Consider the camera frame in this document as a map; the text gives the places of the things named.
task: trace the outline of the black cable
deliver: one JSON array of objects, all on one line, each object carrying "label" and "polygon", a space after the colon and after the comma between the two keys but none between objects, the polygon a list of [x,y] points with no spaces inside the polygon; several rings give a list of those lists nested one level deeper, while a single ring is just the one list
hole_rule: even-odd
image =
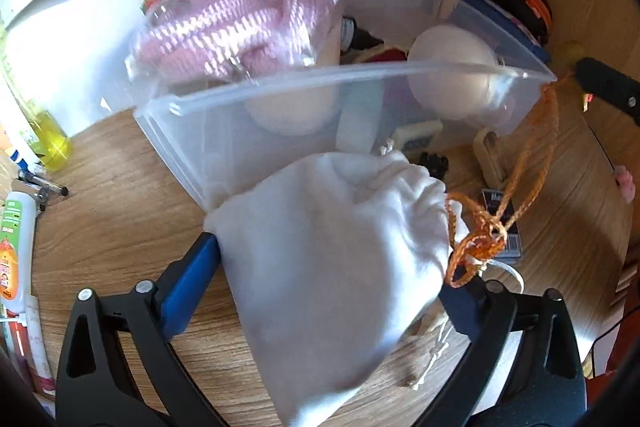
[{"label": "black cable", "polygon": [[622,315],[622,318],[618,322],[616,322],[612,327],[610,327],[607,331],[601,334],[601,336],[597,337],[593,341],[593,344],[591,345],[591,372],[593,373],[594,378],[596,377],[596,356],[594,354],[596,349],[596,342],[606,337],[611,331],[615,330],[620,324],[626,321],[631,315],[636,313],[638,310],[640,310],[640,304],[638,304],[638,306],[636,306],[635,308],[631,308],[628,312]]}]

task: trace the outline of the silver screw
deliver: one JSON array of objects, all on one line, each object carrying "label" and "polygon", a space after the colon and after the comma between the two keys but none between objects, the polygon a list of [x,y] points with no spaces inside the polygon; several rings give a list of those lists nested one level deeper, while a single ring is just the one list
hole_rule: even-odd
[{"label": "silver screw", "polygon": [[501,293],[504,290],[504,286],[502,286],[502,283],[495,279],[491,279],[490,281],[487,281],[486,288],[491,293]]},{"label": "silver screw", "polygon": [[151,289],[154,287],[154,284],[145,279],[143,281],[140,281],[138,284],[136,284],[136,292],[138,293],[148,293],[151,291]]},{"label": "silver screw", "polygon": [[91,298],[91,295],[93,295],[94,292],[91,291],[91,288],[85,288],[84,290],[80,290],[80,293],[78,294],[78,298],[81,301],[87,301]]},{"label": "silver screw", "polygon": [[561,301],[562,300],[562,294],[556,290],[555,288],[549,288],[546,291],[546,295],[552,300],[552,301]]}]

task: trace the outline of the orange cord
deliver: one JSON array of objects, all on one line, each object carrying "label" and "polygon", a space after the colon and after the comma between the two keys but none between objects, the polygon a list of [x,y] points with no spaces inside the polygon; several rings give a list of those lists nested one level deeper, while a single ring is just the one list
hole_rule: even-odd
[{"label": "orange cord", "polygon": [[[511,197],[520,182],[520,178],[522,177],[529,157],[531,156],[533,145],[537,141],[537,138],[533,133],[529,134],[529,137],[518,156],[518,161],[511,172],[509,181],[504,190],[504,195],[502,196],[502,201],[500,202],[500,206],[498,207],[495,216],[485,210],[480,203],[472,200],[466,194],[461,192],[452,192],[447,197],[446,209],[447,214],[449,215],[449,242],[453,248],[453,253],[449,258],[449,266],[447,267],[445,275],[445,281],[449,286],[459,288],[460,286],[465,285],[478,273],[482,264],[499,254],[504,249],[504,245],[507,241],[507,230],[511,228],[511,225],[513,225],[517,219],[522,217],[522,215],[529,210],[529,207],[538,197],[542,186],[545,184],[546,175],[549,172],[551,160],[553,159],[554,152],[558,145],[560,118],[556,88],[563,82],[564,79],[558,80],[552,84],[545,84],[545,86],[542,87],[540,103],[531,111],[530,122],[534,126],[544,125],[545,119],[550,116],[550,143],[546,147],[544,163],[536,183],[529,191],[529,194],[522,202],[521,206],[504,225],[500,221],[500,218],[506,210],[507,204],[511,200]],[[456,235],[456,216],[451,211],[449,203],[450,200],[459,201],[462,206],[468,207],[473,213],[474,222],[476,224],[476,229],[467,234],[467,236],[458,245],[455,244],[454,240]],[[476,262],[474,263],[471,261],[469,257],[475,259]],[[465,266],[465,273],[458,279],[454,280],[453,277],[455,272],[458,266],[461,265]]]}]

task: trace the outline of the yellow transparent bottle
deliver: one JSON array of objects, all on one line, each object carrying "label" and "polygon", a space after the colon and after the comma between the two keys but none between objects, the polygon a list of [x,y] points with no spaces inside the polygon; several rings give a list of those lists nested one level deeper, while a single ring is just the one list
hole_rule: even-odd
[{"label": "yellow transparent bottle", "polygon": [[6,83],[30,126],[30,130],[20,130],[25,142],[48,170],[56,171],[71,154],[71,140],[38,100],[25,100],[21,95],[6,54],[7,35],[0,20],[0,82]]}]

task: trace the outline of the pink flower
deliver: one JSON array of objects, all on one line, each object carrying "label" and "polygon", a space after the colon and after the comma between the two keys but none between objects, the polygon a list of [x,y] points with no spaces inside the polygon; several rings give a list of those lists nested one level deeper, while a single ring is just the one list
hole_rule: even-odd
[{"label": "pink flower", "polygon": [[631,203],[636,197],[636,186],[634,185],[634,177],[631,172],[626,170],[623,165],[616,167],[616,182],[620,190],[620,195],[627,204]]}]

